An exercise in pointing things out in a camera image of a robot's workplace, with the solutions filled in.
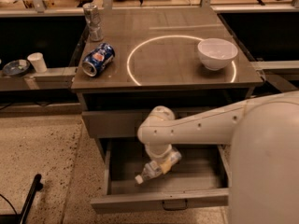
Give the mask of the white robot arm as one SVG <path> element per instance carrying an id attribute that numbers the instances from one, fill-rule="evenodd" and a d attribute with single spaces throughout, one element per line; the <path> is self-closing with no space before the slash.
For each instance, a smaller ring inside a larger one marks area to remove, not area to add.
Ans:
<path id="1" fill-rule="evenodd" d="M 229 145 L 230 224 L 299 224 L 299 91 L 183 119 L 157 106 L 137 136 L 164 166 L 173 144 Z"/>

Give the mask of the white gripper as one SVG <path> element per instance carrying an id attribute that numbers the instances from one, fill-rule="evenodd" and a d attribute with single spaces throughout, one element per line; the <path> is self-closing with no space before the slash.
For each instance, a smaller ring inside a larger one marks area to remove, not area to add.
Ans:
<path id="1" fill-rule="evenodd" d="M 172 166 L 179 161 L 179 158 L 177 156 L 169 156 L 172 150 L 171 145 L 145 145 L 145 149 L 152 161 L 160 163 L 160 167 L 164 175 L 168 173 L 171 170 Z"/>

